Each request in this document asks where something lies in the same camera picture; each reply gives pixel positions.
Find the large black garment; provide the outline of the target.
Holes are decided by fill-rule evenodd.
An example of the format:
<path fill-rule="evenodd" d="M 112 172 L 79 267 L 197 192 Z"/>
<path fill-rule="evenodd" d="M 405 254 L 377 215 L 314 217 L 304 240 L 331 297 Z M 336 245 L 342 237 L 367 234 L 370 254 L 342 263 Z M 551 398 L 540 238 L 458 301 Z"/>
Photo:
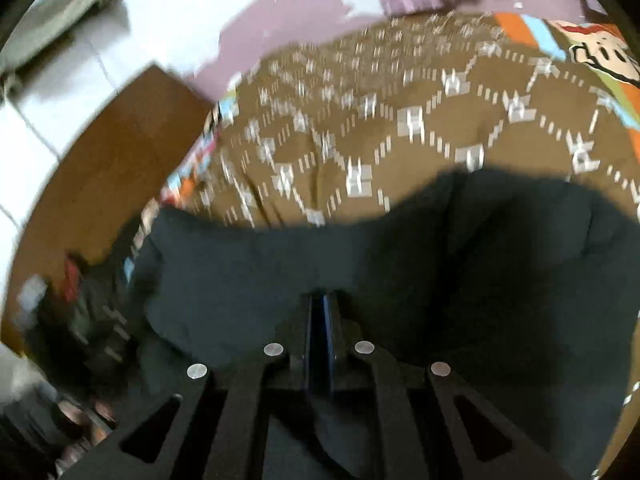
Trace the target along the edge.
<path fill-rule="evenodd" d="M 483 169 L 356 223 L 252 230 L 165 208 L 130 282 L 152 330 L 217 370 L 320 290 L 399 362 L 449 364 L 572 477 L 597 466 L 639 310 L 639 227 L 600 193 Z"/>

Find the red black clothes pile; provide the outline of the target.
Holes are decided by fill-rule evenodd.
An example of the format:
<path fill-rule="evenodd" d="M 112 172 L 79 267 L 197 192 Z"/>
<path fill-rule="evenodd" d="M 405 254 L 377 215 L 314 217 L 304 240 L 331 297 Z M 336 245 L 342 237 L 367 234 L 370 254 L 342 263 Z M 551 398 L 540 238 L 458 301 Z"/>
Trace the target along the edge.
<path fill-rule="evenodd" d="M 27 354 L 46 382 L 2 408 L 1 435 L 28 455 L 55 462 L 90 436 L 92 414 L 115 427 L 150 397 L 140 347 L 153 277 L 134 273 L 143 237 L 132 216 L 98 261 L 68 252 L 62 285 L 44 284 L 24 311 Z"/>

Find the brown wooden headboard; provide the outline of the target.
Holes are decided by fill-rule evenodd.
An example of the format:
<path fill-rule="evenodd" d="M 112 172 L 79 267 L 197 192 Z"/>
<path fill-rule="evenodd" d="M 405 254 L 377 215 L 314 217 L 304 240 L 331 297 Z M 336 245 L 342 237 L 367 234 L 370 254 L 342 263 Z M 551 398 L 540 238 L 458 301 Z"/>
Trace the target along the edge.
<path fill-rule="evenodd" d="M 164 185 L 200 135 L 209 100 L 152 65 L 104 107 L 67 152 L 24 227 L 13 259 L 1 340 L 21 352 L 17 294 L 41 274 L 61 281 L 64 256 L 101 257 Z"/>

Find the brown cartoon monkey bedspread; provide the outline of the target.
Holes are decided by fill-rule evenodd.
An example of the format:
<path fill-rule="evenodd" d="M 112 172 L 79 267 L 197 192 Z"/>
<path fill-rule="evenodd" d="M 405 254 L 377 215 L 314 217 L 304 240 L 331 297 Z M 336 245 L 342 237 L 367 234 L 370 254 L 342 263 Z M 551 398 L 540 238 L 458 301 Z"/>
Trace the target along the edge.
<path fill-rule="evenodd" d="M 393 18 L 274 52 L 230 106 L 143 243 L 165 208 L 252 230 L 356 223 L 483 169 L 591 188 L 639 226 L 638 65 L 608 26 Z"/>

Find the beige cloth on wall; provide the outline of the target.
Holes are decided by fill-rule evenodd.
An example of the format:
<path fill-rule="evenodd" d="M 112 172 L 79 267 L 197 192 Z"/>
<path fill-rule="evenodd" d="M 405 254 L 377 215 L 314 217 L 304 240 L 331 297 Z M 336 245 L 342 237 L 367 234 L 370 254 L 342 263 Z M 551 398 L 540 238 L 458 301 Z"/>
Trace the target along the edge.
<path fill-rule="evenodd" d="M 88 15 L 119 0 L 38 0 L 18 19 L 1 46 L 1 92 L 20 85 L 18 72 Z"/>

